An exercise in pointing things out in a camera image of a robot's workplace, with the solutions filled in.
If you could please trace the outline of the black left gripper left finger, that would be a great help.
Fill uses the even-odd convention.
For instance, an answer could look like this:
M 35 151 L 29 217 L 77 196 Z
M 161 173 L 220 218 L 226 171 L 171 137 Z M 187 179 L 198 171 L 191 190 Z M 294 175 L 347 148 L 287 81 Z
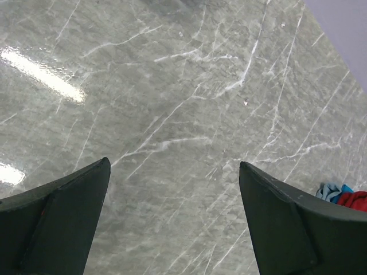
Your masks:
M 1 199 L 1 274 L 83 274 L 110 174 L 102 158 Z

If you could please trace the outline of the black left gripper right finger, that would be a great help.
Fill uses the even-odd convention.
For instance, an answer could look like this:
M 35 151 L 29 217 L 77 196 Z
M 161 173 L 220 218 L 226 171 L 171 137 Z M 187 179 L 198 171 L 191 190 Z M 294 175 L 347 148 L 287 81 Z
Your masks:
M 260 274 L 366 274 L 366 213 L 323 201 L 248 162 L 239 186 Z

